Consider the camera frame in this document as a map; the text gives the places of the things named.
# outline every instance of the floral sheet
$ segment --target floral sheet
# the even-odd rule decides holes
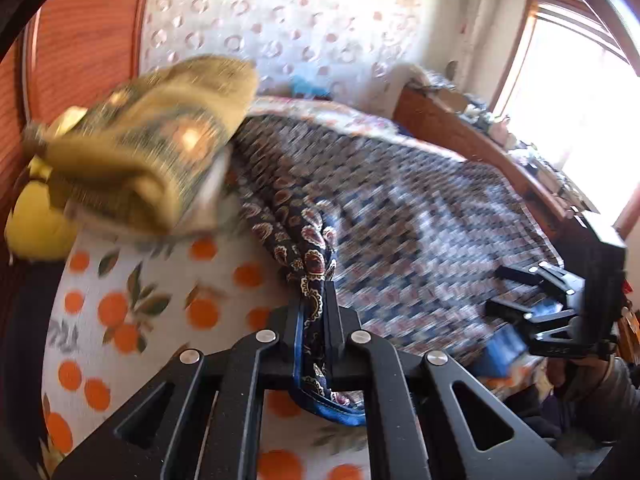
[[[312,118],[345,134],[459,156],[398,134],[388,120],[325,102],[260,98],[251,114]],[[197,237],[136,246],[81,232],[54,302],[42,376],[49,441],[41,476],[184,348],[229,348],[262,328],[288,293],[276,265],[239,219],[229,187],[218,228]],[[258,478],[370,478],[366,429],[301,410],[286,392],[267,392]]]

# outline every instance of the wallpaper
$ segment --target wallpaper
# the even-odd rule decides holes
[[[252,60],[260,93],[294,76],[361,110],[390,115],[399,63],[424,49],[430,0],[147,0],[141,72],[201,54]]]

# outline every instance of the yellow pillow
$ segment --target yellow pillow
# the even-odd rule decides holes
[[[64,135],[86,114],[86,108],[72,106],[47,129],[47,137]],[[29,163],[31,177],[47,180],[51,168],[37,156]],[[76,226],[58,210],[51,208],[49,188],[38,181],[28,183],[4,228],[4,238],[15,256],[27,260],[64,260],[76,240]]]

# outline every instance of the dark blue paisley cloth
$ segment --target dark blue paisley cloth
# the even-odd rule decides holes
[[[364,410],[326,386],[326,280],[396,348],[445,349],[468,364],[499,326],[482,316],[488,298],[537,300],[495,268],[561,262],[485,164],[272,115],[245,119],[232,142],[243,214],[303,297],[291,395],[330,420],[363,424]]]

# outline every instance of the silver screw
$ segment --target silver screw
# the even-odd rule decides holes
[[[369,341],[371,341],[371,334],[366,330],[356,330],[354,333],[351,334],[351,340],[354,343],[364,345],[365,343],[368,343]]]
[[[186,365],[193,365],[200,360],[200,353],[197,350],[189,349],[180,354],[180,361]]]
[[[273,330],[260,330],[255,335],[255,338],[261,343],[270,343],[271,341],[275,341],[276,333]]]
[[[440,350],[432,350],[427,354],[427,361],[432,365],[442,366],[449,360],[449,357],[444,352]]]

